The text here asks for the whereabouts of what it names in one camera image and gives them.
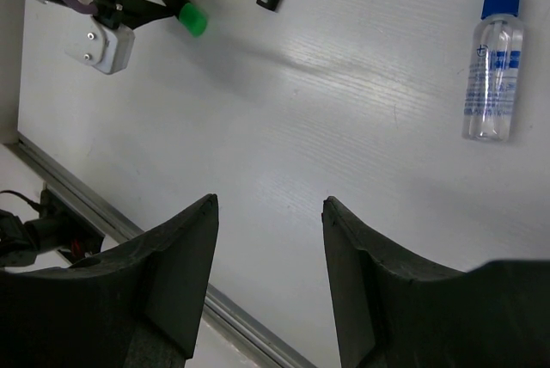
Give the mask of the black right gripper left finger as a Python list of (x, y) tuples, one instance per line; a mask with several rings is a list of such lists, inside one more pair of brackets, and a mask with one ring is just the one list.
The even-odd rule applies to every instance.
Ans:
[(207, 194), (66, 267), (1, 268), (4, 367), (182, 367), (192, 358), (219, 226)]

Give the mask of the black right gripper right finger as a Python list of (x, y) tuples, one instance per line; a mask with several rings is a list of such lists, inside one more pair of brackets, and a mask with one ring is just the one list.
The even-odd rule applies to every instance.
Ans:
[(548, 366), (547, 261), (460, 272), (403, 248), (334, 197), (321, 219), (342, 366)]

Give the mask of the green black highlighter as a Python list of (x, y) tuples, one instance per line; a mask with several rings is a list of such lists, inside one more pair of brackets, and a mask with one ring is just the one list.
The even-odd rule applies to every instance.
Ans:
[(190, 0), (174, 0), (175, 17), (193, 37), (200, 37), (208, 26), (208, 17)]

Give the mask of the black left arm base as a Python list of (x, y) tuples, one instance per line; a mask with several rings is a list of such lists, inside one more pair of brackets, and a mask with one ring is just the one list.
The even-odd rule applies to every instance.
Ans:
[(2, 269), (31, 266), (39, 255), (52, 251), (70, 264), (101, 252), (105, 236), (51, 190), (42, 190), (38, 201), (14, 190), (1, 193), (23, 200), (39, 215), (23, 222), (15, 214), (1, 211)]

